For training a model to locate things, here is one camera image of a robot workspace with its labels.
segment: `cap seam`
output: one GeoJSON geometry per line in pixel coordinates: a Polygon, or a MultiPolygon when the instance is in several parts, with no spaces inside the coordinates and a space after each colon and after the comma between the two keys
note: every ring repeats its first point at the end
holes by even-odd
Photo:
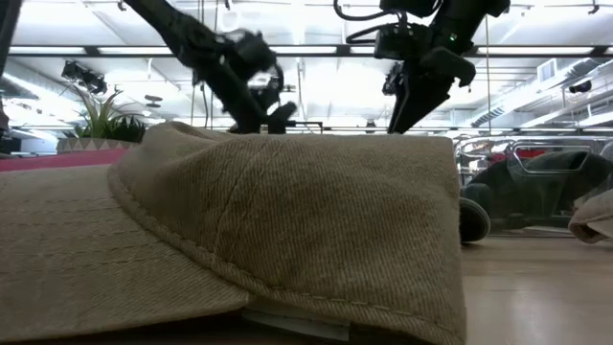
{"type": "MultiPolygon", "coordinates": [[[[266,138],[266,140],[261,145],[260,150],[263,150],[266,147],[266,145],[268,145],[268,143],[269,143],[269,140],[266,138]]],[[[221,224],[221,221],[223,220],[223,217],[225,216],[226,212],[228,211],[228,206],[230,205],[230,202],[232,201],[232,199],[234,197],[234,193],[235,193],[235,190],[237,189],[237,185],[242,180],[244,173],[247,171],[247,169],[249,168],[251,163],[256,159],[258,154],[259,154],[259,152],[254,154],[253,156],[251,156],[251,158],[249,158],[249,161],[244,165],[244,167],[240,171],[240,174],[238,175],[237,180],[234,182],[234,185],[232,186],[232,190],[230,191],[230,195],[228,196],[228,199],[226,200],[226,203],[223,206],[223,210],[221,211],[221,214],[219,215],[219,218],[217,219],[217,222],[216,222],[215,241],[213,242],[213,253],[217,252],[217,246],[219,245],[219,236],[220,236],[220,232],[221,232],[220,224],[221,224]]]]}
{"type": "Polygon", "coordinates": [[[15,254],[15,257],[17,257],[17,258],[23,258],[23,257],[27,257],[27,258],[28,257],[33,257],[33,258],[49,258],[49,257],[54,257],[54,256],[59,256],[59,255],[69,255],[69,254],[105,253],[105,252],[109,252],[109,251],[113,251],[113,250],[147,248],[147,247],[154,246],[155,244],[160,243],[160,242],[163,242],[163,241],[162,240],[157,240],[157,241],[151,242],[151,243],[126,245],[126,246],[123,246],[123,247],[111,247],[111,248],[98,249],[98,250],[75,250],[75,251],[68,251],[68,252],[63,252],[63,253],[48,253],[48,254],[15,254]]]}
{"type": "MultiPolygon", "coordinates": [[[[285,143],[286,142],[282,142],[282,144],[277,148],[277,150],[274,151],[270,155],[270,158],[268,159],[268,161],[264,163],[263,165],[264,168],[261,170],[260,174],[258,175],[258,180],[256,181],[256,185],[253,187],[249,201],[247,203],[247,206],[245,207],[245,211],[242,213],[242,215],[240,215],[238,222],[241,222],[245,218],[247,213],[250,211],[251,204],[253,203],[253,200],[255,199],[256,191],[258,190],[258,187],[260,186],[261,178],[263,177],[264,173],[268,172],[267,168],[270,166],[270,162],[272,162],[272,160],[275,157],[277,157],[277,154],[281,152],[281,149],[284,147],[285,143]]],[[[232,238],[232,247],[230,248],[230,258],[228,258],[228,262],[234,259],[235,248],[236,248],[238,240],[240,239],[240,234],[241,232],[239,232],[238,227],[237,227],[237,231],[235,231],[235,235],[232,238]]]]}
{"type": "Polygon", "coordinates": [[[107,211],[107,210],[117,210],[118,208],[120,208],[119,206],[111,206],[111,207],[101,207],[101,208],[93,208],[93,209],[82,209],[82,210],[54,210],[54,211],[29,211],[29,210],[23,210],[23,209],[14,209],[14,210],[7,210],[7,209],[3,209],[0,210],[0,214],[7,214],[7,213],[12,213],[12,214],[20,214],[20,215],[30,215],[30,214],[37,214],[37,215],[49,215],[49,214],[64,214],[64,213],[75,213],[75,212],[92,212],[92,211],[107,211]]]}
{"type": "MultiPolygon", "coordinates": [[[[63,238],[63,237],[50,237],[50,238],[47,238],[47,240],[73,240],[73,239],[82,239],[82,238],[95,239],[95,238],[100,238],[100,237],[117,236],[117,235],[131,234],[131,233],[136,233],[136,232],[140,232],[140,231],[138,231],[138,230],[137,231],[134,231],[134,230],[130,230],[130,231],[118,231],[118,232],[102,233],[102,234],[97,234],[97,235],[71,236],[71,237],[67,237],[67,238],[63,238]]],[[[0,238],[0,243],[2,243],[2,242],[11,242],[11,240],[0,238]]]]}
{"type": "Polygon", "coordinates": [[[289,288],[289,287],[270,286],[264,280],[262,280],[261,278],[255,276],[251,272],[248,272],[248,271],[238,267],[236,264],[229,263],[229,262],[225,261],[223,258],[219,258],[215,253],[211,252],[210,250],[208,250],[205,247],[200,246],[197,242],[189,240],[189,239],[186,239],[186,238],[182,237],[181,235],[171,231],[168,226],[166,226],[165,224],[159,222],[156,217],[150,215],[148,210],[145,207],[143,207],[140,204],[140,202],[134,197],[134,195],[132,195],[132,193],[127,189],[127,187],[125,186],[125,184],[124,184],[123,180],[121,179],[119,173],[117,172],[117,166],[116,165],[112,166],[111,169],[109,169],[109,174],[114,175],[113,179],[115,181],[117,181],[117,184],[121,187],[121,190],[119,192],[124,193],[125,195],[127,195],[127,197],[134,203],[134,205],[137,207],[137,209],[140,212],[142,212],[142,216],[151,219],[153,224],[155,224],[156,226],[161,227],[162,230],[164,230],[169,235],[172,235],[173,237],[179,239],[180,242],[187,242],[187,243],[191,244],[193,247],[195,247],[195,249],[197,249],[197,250],[203,252],[204,254],[212,257],[212,262],[224,263],[226,265],[229,265],[232,268],[234,268],[235,270],[239,271],[240,273],[245,274],[248,277],[254,279],[258,283],[263,285],[265,288],[269,288],[269,289],[273,289],[273,290],[282,290],[282,291],[286,291],[286,292],[289,292],[289,293],[292,293],[292,294],[297,294],[297,295],[300,295],[300,296],[303,296],[303,297],[306,297],[306,298],[310,298],[310,299],[313,299],[313,300],[324,300],[324,301],[329,301],[329,302],[339,303],[339,304],[350,304],[350,305],[353,305],[353,306],[364,307],[364,308],[374,309],[374,310],[378,310],[378,311],[387,311],[387,312],[395,313],[395,314],[402,315],[402,316],[410,316],[410,317],[416,318],[418,320],[430,323],[430,324],[438,327],[441,331],[449,333],[451,336],[457,338],[458,340],[460,340],[462,342],[465,341],[458,333],[456,333],[453,330],[447,328],[445,325],[442,325],[439,322],[434,321],[432,319],[429,319],[427,317],[416,315],[416,314],[414,314],[414,313],[412,313],[410,311],[395,310],[395,309],[390,308],[390,307],[380,306],[380,305],[372,304],[372,303],[369,303],[369,302],[353,301],[353,300],[349,300],[349,299],[345,299],[345,298],[333,298],[333,297],[328,297],[328,296],[320,296],[320,295],[312,294],[312,293],[309,293],[309,292],[301,292],[301,291],[298,291],[298,290],[294,290],[294,289],[289,288]]]}
{"type": "Polygon", "coordinates": [[[115,219],[100,219],[100,220],[83,220],[83,221],[57,221],[57,222],[11,222],[4,223],[4,225],[17,225],[17,226],[44,226],[44,225],[68,225],[68,224],[96,224],[116,221],[115,219]]]}
{"type": "Polygon", "coordinates": [[[144,261],[147,261],[147,262],[160,261],[160,260],[164,260],[169,257],[179,256],[179,255],[183,255],[183,254],[181,252],[177,252],[177,253],[171,253],[163,257],[157,257],[157,258],[140,258],[140,259],[130,259],[130,260],[118,260],[118,261],[106,262],[106,263],[82,264],[78,266],[64,267],[64,268],[59,268],[59,269],[48,268],[48,269],[18,270],[18,271],[0,271],[0,276],[1,275],[15,275],[15,274],[22,274],[22,273],[50,272],[50,271],[66,272],[66,271],[70,271],[73,269],[82,269],[82,268],[87,268],[87,267],[101,267],[101,266],[106,266],[106,265],[123,265],[123,264],[139,263],[139,262],[144,262],[144,261]]]}

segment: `beige cap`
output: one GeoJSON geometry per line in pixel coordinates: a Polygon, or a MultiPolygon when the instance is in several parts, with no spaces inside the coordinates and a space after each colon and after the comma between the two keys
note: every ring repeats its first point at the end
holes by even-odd
{"type": "Polygon", "coordinates": [[[154,126],[113,166],[0,173],[0,340],[258,298],[465,343],[451,141],[154,126]]]}
{"type": "Polygon", "coordinates": [[[568,228],[586,243],[613,238],[613,190],[588,199],[575,212],[568,228]]]}

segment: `table surface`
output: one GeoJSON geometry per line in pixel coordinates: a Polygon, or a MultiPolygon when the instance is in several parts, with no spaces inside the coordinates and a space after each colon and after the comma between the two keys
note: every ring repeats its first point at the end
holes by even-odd
{"type": "Polygon", "coordinates": [[[468,345],[613,344],[613,243],[485,239],[463,247],[468,345]]]}

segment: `plant pot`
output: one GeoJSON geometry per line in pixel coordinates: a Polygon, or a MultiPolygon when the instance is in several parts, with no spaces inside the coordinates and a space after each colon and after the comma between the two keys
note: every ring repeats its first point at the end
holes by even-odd
{"type": "Polygon", "coordinates": [[[68,138],[59,139],[57,153],[70,153],[93,150],[130,149],[138,146],[121,140],[98,139],[98,138],[68,138]]]}

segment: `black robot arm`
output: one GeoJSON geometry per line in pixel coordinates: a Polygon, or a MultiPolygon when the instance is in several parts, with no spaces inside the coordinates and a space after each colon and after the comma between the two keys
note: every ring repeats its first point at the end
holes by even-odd
{"type": "MultiPolygon", "coordinates": [[[[389,133],[404,133],[445,102],[456,78],[460,87],[472,82],[475,67],[461,55],[472,48],[471,39],[483,18],[500,15],[510,4],[510,0],[380,1],[383,13],[404,14],[397,24],[378,28],[375,40],[375,58],[402,61],[383,86],[384,94],[397,97],[389,133]],[[407,23],[407,12],[418,17],[437,13],[429,26],[423,26],[407,23]]],[[[337,0],[334,5],[340,12],[337,0]]]]}
{"type": "Polygon", "coordinates": [[[125,0],[162,36],[172,53],[193,69],[193,84],[206,82],[237,123],[237,133],[260,132],[262,124],[269,132],[284,132],[284,123],[296,110],[287,103],[270,116],[266,109],[279,100],[283,89],[283,71],[275,54],[261,34],[244,32],[233,41],[216,34],[195,18],[176,10],[165,0],[125,0]],[[265,90],[250,90],[247,82],[258,72],[275,68],[278,84],[265,90]]]}

